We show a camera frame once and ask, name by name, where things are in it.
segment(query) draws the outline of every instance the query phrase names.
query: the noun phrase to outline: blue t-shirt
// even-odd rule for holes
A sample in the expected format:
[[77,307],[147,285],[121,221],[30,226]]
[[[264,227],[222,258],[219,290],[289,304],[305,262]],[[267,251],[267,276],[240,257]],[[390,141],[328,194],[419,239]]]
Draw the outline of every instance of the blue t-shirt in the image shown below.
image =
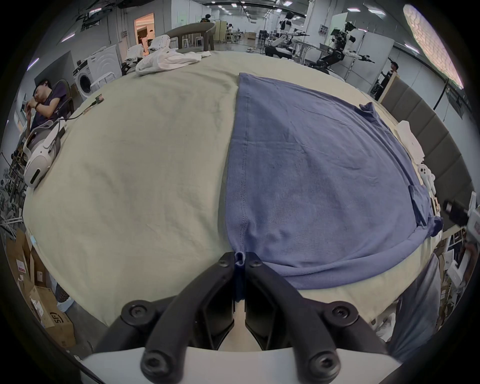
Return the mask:
[[[65,85],[63,83],[58,83],[53,89],[52,92],[50,92],[50,95],[47,97],[47,99],[42,103],[42,105],[50,105],[50,102],[53,99],[59,98],[60,101],[57,105],[57,107],[61,106],[62,103],[65,101],[67,98],[67,90],[65,89]],[[57,114],[54,113],[52,116],[49,118],[43,116],[40,112],[37,111],[35,114],[35,117],[33,118],[32,126],[31,128],[38,127],[39,125],[44,124],[47,120],[52,120],[55,121],[58,118]]]

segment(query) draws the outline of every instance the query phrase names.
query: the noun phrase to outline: gray padded wall panel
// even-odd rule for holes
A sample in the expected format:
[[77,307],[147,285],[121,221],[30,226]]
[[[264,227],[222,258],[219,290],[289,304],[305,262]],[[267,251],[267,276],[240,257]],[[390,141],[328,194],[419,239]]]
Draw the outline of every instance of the gray padded wall panel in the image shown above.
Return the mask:
[[415,107],[420,103],[420,96],[411,89],[407,88],[401,98],[398,100],[398,103],[392,110],[392,116],[397,120],[407,120]]
[[[435,111],[398,77],[384,95],[382,105],[397,121],[410,123],[410,130],[425,154],[424,163],[436,177],[440,205],[451,199],[467,206],[473,191],[470,175],[457,145]],[[444,230],[449,229],[453,223],[443,212],[442,217]]]
[[428,157],[446,136],[449,136],[447,128],[445,128],[438,116],[434,116],[417,136],[425,157]]
[[471,181],[463,159],[459,158],[440,177],[435,179],[435,189],[437,195],[441,197],[441,202],[439,199],[440,204],[443,204],[446,198],[453,199]]
[[403,93],[407,90],[408,85],[401,81],[398,77],[393,80],[392,86],[382,100],[382,105],[392,113],[393,108],[397,105]]
[[413,135],[417,137],[435,116],[435,111],[431,108],[428,108],[427,103],[421,100],[408,118],[410,130],[412,131]]
[[447,135],[434,148],[428,156],[425,157],[424,163],[432,171],[436,177],[441,177],[459,158],[460,151],[454,143],[452,137]]

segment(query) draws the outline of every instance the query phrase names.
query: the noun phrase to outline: stitched seam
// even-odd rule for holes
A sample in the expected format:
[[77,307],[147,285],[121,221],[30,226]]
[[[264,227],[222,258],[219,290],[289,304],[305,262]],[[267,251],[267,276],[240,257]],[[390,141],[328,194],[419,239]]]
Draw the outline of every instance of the stitched seam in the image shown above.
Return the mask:
[[[245,83],[248,82],[248,77],[245,77]],[[240,207],[241,207],[241,214],[242,214],[242,224],[240,227],[240,246],[241,249],[239,251],[244,251],[245,250],[245,231],[247,229],[247,212],[245,209],[245,189],[246,189],[246,182],[247,182],[247,148],[248,148],[248,111],[249,111],[249,105],[250,105],[250,93],[247,92],[246,94],[246,102],[245,102],[245,136],[244,136],[244,143],[243,143],[243,159],[242,159],[242,179],[241,179],[241,185],[240,185]]]

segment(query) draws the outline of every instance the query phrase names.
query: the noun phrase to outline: beige tablecloth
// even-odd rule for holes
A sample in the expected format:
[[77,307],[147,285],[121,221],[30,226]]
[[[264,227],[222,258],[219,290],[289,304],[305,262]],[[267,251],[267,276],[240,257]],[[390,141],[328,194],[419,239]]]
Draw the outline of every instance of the beige tablecloth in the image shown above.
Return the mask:
[[[85,101],[79,111],[98,93],[105,99],[68,122],[51,170],[27,191],[24,221],[47,269],[105,324],[131,300],[178,294],[231,250],[222,193],[240,72],[355,105],[370,101],[320,71],[240,52],[212,52],[170,72],[129,74]],[[395,122],[377,110],[393,129]],[[408,287],[434,246],[426,240],[382,275],[302,294],[349,301],[368,321]]]

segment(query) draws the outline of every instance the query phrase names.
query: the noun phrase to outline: washing machine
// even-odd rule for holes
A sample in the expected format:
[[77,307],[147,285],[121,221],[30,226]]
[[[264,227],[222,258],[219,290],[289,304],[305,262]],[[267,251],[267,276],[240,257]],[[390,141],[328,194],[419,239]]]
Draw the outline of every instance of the washing machine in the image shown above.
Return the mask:
[[83,100],[86,100],[95,90],[92,84],[107,73],[113,73],[109,79],[121,77],[121,67],[115,45],[102,47],[97,52],[83,60],[73,71],[73,78]]

